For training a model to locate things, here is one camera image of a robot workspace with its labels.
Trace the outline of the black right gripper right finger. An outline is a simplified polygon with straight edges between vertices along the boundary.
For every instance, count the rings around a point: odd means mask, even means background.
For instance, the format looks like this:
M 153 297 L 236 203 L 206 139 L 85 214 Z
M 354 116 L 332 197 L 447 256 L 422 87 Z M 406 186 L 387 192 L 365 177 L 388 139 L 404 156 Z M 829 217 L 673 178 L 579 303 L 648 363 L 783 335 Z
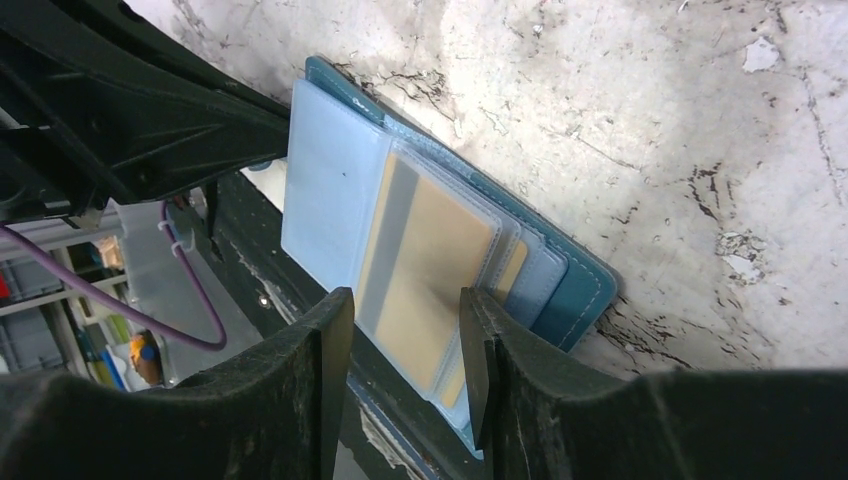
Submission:
M 620 380 L 465 288 L 475 446 L 491 479 L 843 479 L 843 369 L 677 369 Z

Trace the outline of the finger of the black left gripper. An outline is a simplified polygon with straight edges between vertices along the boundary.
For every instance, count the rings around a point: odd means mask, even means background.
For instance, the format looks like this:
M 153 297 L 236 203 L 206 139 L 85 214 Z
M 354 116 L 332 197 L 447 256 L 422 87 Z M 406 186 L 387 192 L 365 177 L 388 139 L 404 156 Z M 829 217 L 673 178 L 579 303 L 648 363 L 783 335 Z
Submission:
M 283 157 L 290 115 L 176 78 L 64 67 L 1 32 L 1 196 L 42 207 L 161 200 Z
M 228 76 L 124 1 L 3 1 L 1 32 L 64 67 L 121 81 L 186 81 L 287 119 L 290 110 Z

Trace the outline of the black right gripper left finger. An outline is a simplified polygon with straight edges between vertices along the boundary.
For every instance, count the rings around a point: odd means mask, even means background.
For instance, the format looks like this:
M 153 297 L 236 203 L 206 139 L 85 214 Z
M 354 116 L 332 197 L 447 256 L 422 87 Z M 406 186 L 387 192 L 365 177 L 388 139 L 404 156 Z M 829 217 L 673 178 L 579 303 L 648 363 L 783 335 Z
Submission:
M 1 379 L 5 479 L 329 479 L 354 327 L 339 287 L 299 321 L 170 389 L 51 370 Z

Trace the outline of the gold card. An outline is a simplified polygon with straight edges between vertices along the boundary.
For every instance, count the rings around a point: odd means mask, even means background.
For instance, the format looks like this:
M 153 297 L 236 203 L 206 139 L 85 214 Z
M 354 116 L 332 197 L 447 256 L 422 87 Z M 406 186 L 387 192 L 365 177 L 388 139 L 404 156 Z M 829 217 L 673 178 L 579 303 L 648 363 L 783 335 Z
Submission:
M 387 159 L 360 274 L 356 322 L 419 392 L 436 388 L 459 294 L 480 279 L 500 220 L 414 155 Z
M 528 247 L 524 240 L 519 240 L 505 264 L 504 271 L 495 285 L 492 295 L 500 304 L 504 304 L 515 283 L 522 265 L 528 255 Z M 448 383 L 441 393 L 440 399 L 446 407 L 453 408 L 459 401 L 462 387 L 465 384 L 465 373 L 462 355 L 459 355 L 457 369 L 451 374 Z

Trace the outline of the blue leather card holder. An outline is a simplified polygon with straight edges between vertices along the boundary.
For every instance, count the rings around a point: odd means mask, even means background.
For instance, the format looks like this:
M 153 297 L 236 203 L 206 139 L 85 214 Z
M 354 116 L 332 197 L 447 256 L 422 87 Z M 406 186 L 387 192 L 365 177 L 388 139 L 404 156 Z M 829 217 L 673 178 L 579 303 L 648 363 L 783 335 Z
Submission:
M 359 330 L 474 445 L 464 287 L 572 350 L 618 293 L 610 267 L 319 56 L 293 89 L 283 250 L 353 291 Z

